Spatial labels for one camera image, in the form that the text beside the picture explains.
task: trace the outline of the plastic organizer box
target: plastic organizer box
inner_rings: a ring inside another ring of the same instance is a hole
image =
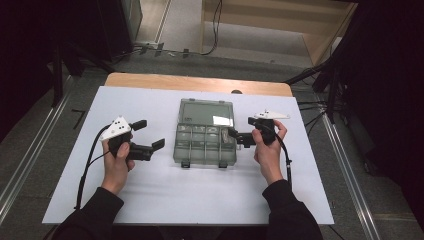
[[[182,168],[190,168],[191,164],[233,166],[237,144],[228,135],[228,127],[234,127],[231,102],[181,99],[175,162]]]

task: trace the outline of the wire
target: wire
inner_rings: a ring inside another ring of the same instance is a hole
[[[292,189],[292,180],[291,180],[291,166],[290,163],[292,160],[289,159],[289,154],[286,148],[286,145],[284,144],[283,140],[278,136],[278,134],[275,134],[275,137],[277,138],[278,142],[280,143],[281,148],[284,151],[284,155],[286,157],[286,168],[287,168],[287,181],[289,182],[290,189]]]
[[[305,123],[305,127],[307,127],[309,124],[311,124],[313,121],[317,120],[317,118],[320,118],[322,115],[324,115],[325,112],[321,112],[318,114],[318,116],[316,116],[315,118],[313,118],[311,121],[309,121],[308,123]]]
[[[219,15],[218,15],[218,23],[216,24],[216,28],[215,28],[215,19],[216,19],[216,14],[218,13],[219,10]],[[218,47],[218,31],[219,31],[219,22],[221,20],[221,13],[222,13],[222,0],[219,0],[218,6],[215,9],[215,14],[213,15],[213,34],[214,34],[214,44],[212,49],[207,52],[207,53],[202,53],[201,55],[209,55],[211,54],[213,51],[215,51],[215,49]]]
[[[322,116],[324,115],[324,112],[322,112],[320,115],[319,115],[319,117],[317,118],[317,119],[315,119],[315,121],[314,121],[314,123],[312,124],[312,126],[311,126],[311,128],[309,128],[309,131],[308,131],[308,134],[307,134],[307,136],[309,137],[309,134],[311,133],[311,131],[312,131],[312,128],[314,128],[314,126],[317,124],[317,122],[318,122],[318,120],[320,120],[321,118],[322,118]]]
[[[221,13],[222,13],[222,0],[219,1],[218,6],[216,7],[215,13],[214,13],[214,16],[213,16],[212,24],[213,24],[213,33],[214,33],[214,44],[213,44],[211,50],[209,50],[209,52],[206,52],[206,53],[182,52],[182,51],[175,51],[175,50],[165,50],[165,49],[157,50],[157,49],[154,49],[154,48],[143,48],[142,47],[140,49],[135,49],[132,52],[124,53],[124,54],[118,55],[116,57],[124,57],[124,56],[128,56],[128,55],[131,55],[131,54],[134,54],[134,53],[144,51],[144,50],[154,51],[154,52],[181,53],[181,54],[184,54],[184,55],[202,55],[202,56],[209,55],[212,52],[214,52],[215,49],[218,47],[218,33],[219,33],[219,23],[221,21]]]
[[[331,225],[327,225],[331,230],[333,230],[333,232],[334,233],[336,233],[337,234],[337,236],[339,236],[340,237],[340,239],[342,239],[342,240],[345,240],[343,237],[342,237],[342,235],[340,235],[337,231],[336,231],[336,229],[334,229]]]
[[[91,146],[90,154],[88,155],[87,163],[85,164],[84,173],[83,173],[83,175],[81,176],[80,184],[79,184],[79,186],[78,186],[77,203],[76,203],[76,206],[74,207],[74,209],[75,209],[75,210],[79,210],[79,209],[81,209],[81,199],[82,199],[82,193],[83,193],[83,191],[84,191],[85,179],[87,178],[88,168],[90,167],[90,165],[91,165],[91,163],[92,163],[92,162],[91,162],[91,157],[93,156],[93,152],[94,152],[94,149],[96,148],[97,141],[99,140],[100,135],[103,133],[103,131],[105,131],[106,129],[108,129],[108,128],[109,128],[109,126],[110,126],[110,125],[104,126],[104,127],[103,127],[100,131],[99,131],[99,133],[97,134],[97,136],[95,137],[95,139],[94,139],[94,141],[93,141],[93,145]]]

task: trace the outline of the black stand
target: black stand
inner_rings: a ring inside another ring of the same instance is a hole
[[[52,107],[56,107],[63,97],[62,60],[72,76],[82,76],[84,72],[84,66],[79,61],[78,56],[86,58],[109,74],[115,72],[115,69],[98,59],[96,56],[69,41],[55,44],[53,52],[54,99]]]
[[[355,51],[357,47],[355,45],[355,38],[360,33],[362,24],[366,22],[365,16],[369,14],[370,13],[368,13],[368,11],[365,12],[365,10],[361,8],[361,4],[359,4],[348,26],[345,36],[340,41],[339,46],[334,50],[331,56],[324,63],[321,63],[316,67],[310,68],[289,80],[283,81],[283,83],[292,85],[319,72],[320,74],[313,83],[312,88],[314,92],[323,92],[324,89],[328,86],[328,84],[330,84],[326,114],[329,117],[331,123],[333,124],[336,92],[341,79],[340,69],[342,66],[346,66],[347,60],[350,60],[350,52]]]

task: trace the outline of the black jacket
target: black jacket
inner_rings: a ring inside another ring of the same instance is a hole
[[[268,239],[322,239],[320,229],[305,204],[299,202],[285,180],[274,182],[262,194],[268,201]],[[103,188],[56,230],[55,240],[110,239],[112,224],[124,202]]]

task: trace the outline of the white table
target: white table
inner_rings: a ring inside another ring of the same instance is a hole
[[[291,118],[282,122],[288,128],[284,141],[293,159],[293,191],[319,224],[334,223],[295,98],[127,87],[100,87],[43,223],[61,223],[73,212],[79,180],[94,137],[103,126],[122,115],[130,123],[147,120],[146,128],[133,132],[133,142],[150,145],[165,138],[166,144],[153,154],[150,162],[136,162],[119,195],[125,205],[115,219],[116,224],[267,224],[269,208],[261,196],[267,184],[253,160],[254,147],[237,151],[237,163],[227,169],[204,165],[182,169],[180,164],[174,163],[172,155],[181,98],[232,102],[239,132],[251,131],[247,118],[265,108],[289,114]],[[98,143],[93,156],[101,155],[101,151]],[[284,155],[281,157],[286,176]],[[103,171],[101,160],[90,167],[82,205],[100,185]]]

